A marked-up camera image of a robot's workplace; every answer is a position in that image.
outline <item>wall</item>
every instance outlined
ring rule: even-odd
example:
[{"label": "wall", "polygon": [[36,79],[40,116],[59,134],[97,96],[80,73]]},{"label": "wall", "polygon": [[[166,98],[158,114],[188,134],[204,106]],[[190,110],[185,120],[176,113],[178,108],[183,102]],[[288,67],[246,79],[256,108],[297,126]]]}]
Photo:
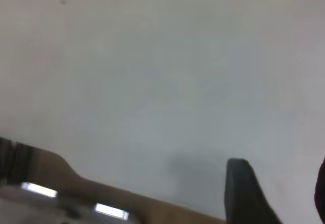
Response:
[{"label": "wall", "polygon": [[226,159],[320,223],[325,0],[0,0],[0,135],[224,218]]}]

